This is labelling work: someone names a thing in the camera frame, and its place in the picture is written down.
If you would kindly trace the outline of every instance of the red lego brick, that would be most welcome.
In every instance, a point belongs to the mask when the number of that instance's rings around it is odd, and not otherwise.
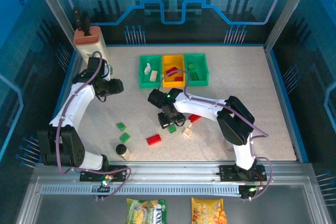
[[[200,115],[194,115],[194,114],[192,114],[192,115],[190,115],[189,117],[188,117],[188,119],[190,120],[190,122],[192,122],[192,123],[194,123],[194,122],[196,122],[198,119],[200,119],[201,118],[201,116]]]
[[[166,71],[166,74],[168,74],[168,73],[170,73],[170,72],[172,72],[172,71],[174,71],[174,70],[177,70],[177,67],[173,67],[173,68],[167,70],[167,71]],[[173,75],[176,74],[176,73],[177,73],[177,72],[168,74],[168,76],[169,76],[169,77],[170,77],[170,76],[173,76]]]
[[[183,77],[182,76],[176,76],[175,81],[183,81]]]
[[[159,134],[147,138],[147,143],[149,146],[161,142],[161,137]]]

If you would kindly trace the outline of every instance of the snack bag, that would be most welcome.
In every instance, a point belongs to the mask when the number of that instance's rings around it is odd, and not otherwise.
[[[191,198],[192,224],[227,224],[223,199]]]
[[[126,224],[167,224],[165,200],[127,199]]]

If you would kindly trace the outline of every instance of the green plastic bin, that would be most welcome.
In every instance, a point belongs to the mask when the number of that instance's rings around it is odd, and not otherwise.
[[[151,65],[151,69],[157,71],[155,82],[150,82],[149,78],[151,72],[147,75],[144,74],[144,70],[147,66],[147,62]],[[139,66],[139,84],[141,89],[153,89],[157,88],[162,78],[162,57],[161,55],[143,55],[140,56]]]
[[[185,70],[188,73],[196,72],[198,81],[191,80],[189,86],[207,86],[209,83],[209,71],[206,64],[205,54],[187,54],[184,55]],[[193,70],[188,70],[188,65],[194,64]]]

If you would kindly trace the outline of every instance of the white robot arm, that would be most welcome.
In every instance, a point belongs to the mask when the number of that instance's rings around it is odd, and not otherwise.
[[[232,143],[236,155],[236,169],[242,179],[246,180],[254,175],[255,157],[250,151],[250,127],[239,116],[232,114],[222,105],[232,108],[251,124],[254,117],[236,97],[228,100],[214,100],[184,93],[181,89],[173,88],[169,93],[154,89],[148,98],[162,112],[158,114],[161,127],[164,129],[171,124],[182,126],[186,120],[183,113],[192,113],[217,121],[224,138]]]
[[[48,129],[37,132],[40,145],[40,152],[45,165],[57,165],[57,155],[55,147],[55,138],[60,118],[66,109],[64,120],[60,130],[60,159],[62,166],[79,167],[90,170],[101,170],[108,166],[108,160],[104,155],[87,152],[78,136],[78,127],[89,103],[97,97],[106,99],[107,96],[117,94],[123,91],[122,82],[119,79],[110,79],[111,67],[107,66],[105,60],[102,60],[99,74],[73,98],[69,107],[66,104],[70,97],[84,83],[86,83],[98,69],[99,58],[90,57],[88,68],[78,74],[72,81],[70,95],[65,104],[49,123]]]

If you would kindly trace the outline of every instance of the yellow plastic bin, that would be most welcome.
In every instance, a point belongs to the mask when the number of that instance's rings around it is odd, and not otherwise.
[[[166,72],[176,67],[177,69],[185,70],[183,55],[164,55],[162,57],[162,76],[166,75]],[[183,77],[183,81],[175,81],[175,77]],[[177,88],[185,86],[185,73],[177,72],[172,76],[167,76],[163,80],[164,88]]]

